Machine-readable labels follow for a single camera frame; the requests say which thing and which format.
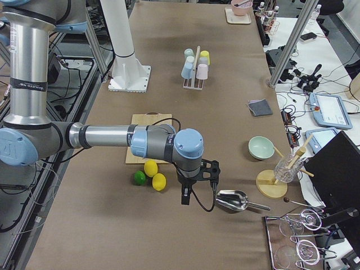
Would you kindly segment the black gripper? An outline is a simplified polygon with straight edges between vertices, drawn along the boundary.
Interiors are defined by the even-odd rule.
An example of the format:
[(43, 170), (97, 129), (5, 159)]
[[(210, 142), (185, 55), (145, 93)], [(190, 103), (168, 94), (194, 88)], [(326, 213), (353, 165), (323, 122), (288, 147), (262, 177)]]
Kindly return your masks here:
[(178, 181), (182, 184), (181, 204), (189, 205), (192, 186), (198, 181), (208, 181), (215, 192), (219, 183), (219, 162), (201, 159), (200, 166), (194, 171), (187, 172), (175, 165)]

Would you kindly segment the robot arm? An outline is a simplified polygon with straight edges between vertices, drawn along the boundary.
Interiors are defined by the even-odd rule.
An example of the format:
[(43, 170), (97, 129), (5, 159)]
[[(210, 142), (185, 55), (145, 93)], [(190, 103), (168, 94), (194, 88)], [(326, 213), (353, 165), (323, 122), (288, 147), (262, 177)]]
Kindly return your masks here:
[(145, 92), (151, 68), (136, 58), (124, 1), (101, 1), (103, 22), (113, 46), (106, 65), (85, 1), (3, 1), (10, 23), (10, 111), (1, 128), (1, 160), (11, 166), (34, 164), (69, 149), (125, 146), (142, 158), (173, 164), (181, 183), (181, 203), (195, 194), (193, 185), (209, 181), (217, 190), (219, 164), (203, 159), (204, 140), (194, 129), (175, 129), (162, 120), (151, 125), (85, 125), (76, 115), (83, 93), (57, 95), (52, 103), (69, 105), (60, 120), (48, 116), (49, 41), (51, 33), (85, 34), (102, 74), (112, 71), (113, 91)]

